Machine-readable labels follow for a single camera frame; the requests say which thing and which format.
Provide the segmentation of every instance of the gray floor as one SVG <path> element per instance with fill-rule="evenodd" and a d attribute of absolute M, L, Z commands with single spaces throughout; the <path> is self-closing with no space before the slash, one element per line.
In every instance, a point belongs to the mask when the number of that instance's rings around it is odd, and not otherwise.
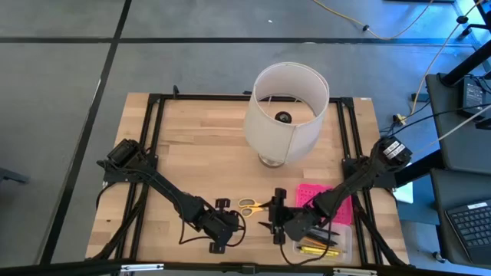
<path fill-rule="evenodd" d="M 459 1 L 462 10 L 468 9 L 468 1 Z M 111 37 L 123 3 L 4 0 L 0 3 L 0 37 Z M 423 4 L 384 0 L 329 2 L 329 6 L 386 36 L 397 33 L 424 8 Z M 452 5 L 435 5 L 403 37 L 445 38 L 455 18 Z M 478 21 L 479 16 L 471 20 Z M 484 42 L 487 35 L 476 38 Z M 123 36 L 368 37 L 310 1 L 293 0 L 133 1 Z M 0 167 L 31 177 L 26 186 L 15 182 L 0 186 L 2 267 L 35 262 L 108 46 L 0 44 Z M 84 258 L 101 188 L 102 172 L 95 160 L 113 146 L 127 93 L 169 93 L 176 84 L 182 93 L 239 94 L 250 90 L 258 73 L 270 64 L 297 61 L 323 74 L 333 97 L 372 97 L 382 128 L 393 113 L 409 112 L 407 99 L 438 49 L 374 44 L 120 44 L 54 261 Z M 431 72 L 448 71 L 472 53 L 471 47 L 450 45 Z M 428 107 L 418 115 L 429 113 Z M 401 133 L 400 138 L 418 150 L 437 135 L 428 120 Z M 427 253 L 438 248 L 433 226 L 404 222 L 403 231 L 413 265 L 489 274 L 428 258 Z"/>

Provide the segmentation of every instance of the scissors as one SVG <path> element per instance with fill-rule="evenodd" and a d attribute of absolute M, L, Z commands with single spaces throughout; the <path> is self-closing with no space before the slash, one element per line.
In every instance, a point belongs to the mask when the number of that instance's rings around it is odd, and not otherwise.
<path fill-rule="evenodd" d="M 250 217 L 255 212 L 267 211 L 268 206 L 269 206 L 269 202 L 262 204 L 262 203 L 258 203 L 254 199 L 239 200 L 240 214 L 244 218 Z"/>

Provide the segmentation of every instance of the lamp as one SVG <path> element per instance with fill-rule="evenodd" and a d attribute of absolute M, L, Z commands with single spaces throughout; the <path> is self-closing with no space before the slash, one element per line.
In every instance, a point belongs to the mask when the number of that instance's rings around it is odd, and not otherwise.
<path fill-rule="evenodd" d="M 307 104 L 315 118 L 294 124 L 288 112 L 270 117 L 259 101 L 272 96 L 289 96 Z M 267 67 L 254 83 L 244 119 L 244 134 L 249 145 L 269 167 L 296 161 L 315 146 L 329 103 L 327 81 L 314 69 L 294 62 Z"/>

